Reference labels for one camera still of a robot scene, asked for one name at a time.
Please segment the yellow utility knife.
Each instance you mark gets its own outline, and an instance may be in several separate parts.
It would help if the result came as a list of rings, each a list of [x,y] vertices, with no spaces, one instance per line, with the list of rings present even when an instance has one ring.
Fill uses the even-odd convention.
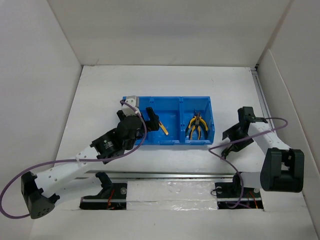
[[[169,132],[168,132],[168,130],[165,128],[165,126],[162,124],[162,122],[159,122],[158,123],[159,124],[159,127],[162,129],[162,131],[164,132],[164,134],[166,135],[166,136],[168,136],[169,135]]]

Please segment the large yellow needle-nose pliers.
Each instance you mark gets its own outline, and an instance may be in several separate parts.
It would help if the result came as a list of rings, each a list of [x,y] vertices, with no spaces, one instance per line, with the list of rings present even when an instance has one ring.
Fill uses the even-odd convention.
[[[189,134],[189,139],[192,139],[193,132],[199,128],[199,117],[200,113],[196,112],[196,110],[193,111],[193,117],[190,119],[186,129],[185,129],[185,136]]]

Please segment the small yellow needle-nose pliers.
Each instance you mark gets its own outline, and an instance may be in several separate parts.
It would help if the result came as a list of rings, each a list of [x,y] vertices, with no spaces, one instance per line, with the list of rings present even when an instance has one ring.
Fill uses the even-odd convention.
[[[185,136],[188,137],[189,140],[192,140],[195,131],[197,132],[197,140],[201,139],[202,134],[204,134],[205,140],[208,138],[209,127],[206,121],[201,117],[201,113],[196,111],[187,124]]]

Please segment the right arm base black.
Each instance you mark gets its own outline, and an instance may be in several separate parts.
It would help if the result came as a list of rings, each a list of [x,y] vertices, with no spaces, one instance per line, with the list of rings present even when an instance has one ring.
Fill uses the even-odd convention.
[[[263,201],[260,190],[258,188],[243,189],[235,188],[232,182],[217,182],[214,189],[210,192],[213,197],[216,197],[217,208],[219,210],[232,210],[232,206],[236,205],[235,209],[263,209]]]

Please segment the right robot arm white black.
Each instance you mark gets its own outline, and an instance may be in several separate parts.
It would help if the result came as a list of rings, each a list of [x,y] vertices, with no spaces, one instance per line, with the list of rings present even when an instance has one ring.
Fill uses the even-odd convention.
[[[222,138],[228,138],[232,144],[222,151],[221,156],[225,159],[229,153],[239,152],[256,143],[264,153],[264,161],[259,172],[235,174],[232,193],[242,197],[249,188],[266,192],[301,192],[304,185],[304,153],[285,144],[270,128],[267,119],[255,116],[252,107],[244,106],[237,112],[239,122],[222,133]]]

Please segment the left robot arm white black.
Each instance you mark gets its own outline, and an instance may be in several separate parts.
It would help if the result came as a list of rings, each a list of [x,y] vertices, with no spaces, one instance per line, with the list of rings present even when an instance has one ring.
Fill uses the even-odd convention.
[[[95,159],[63,159],[46,171],[32,173],[27,169],[20,178],[21,193],[31,219],[39,219],[50,213],[64,198],[76,192],[76,188],[88,189],[89,184],[72,184],[72,181],[95,167],[102,168],[111,161],[124,158],[144,143],[147,133],[158,131],[159,116],[152,107],[146,108],[145,120],[138,108],[123,106],[117,112],[120,119],[117,127],[91,142],[90,148],[97,151]]]

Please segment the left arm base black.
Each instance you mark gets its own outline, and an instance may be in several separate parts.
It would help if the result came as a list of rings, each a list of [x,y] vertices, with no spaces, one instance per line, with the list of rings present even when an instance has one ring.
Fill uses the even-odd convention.
[[[84,196],[80,200],[81,210],[126,210],[128,184],[126,182],[113,183],[105,172],[98,172],[101,191],[96,195]]]

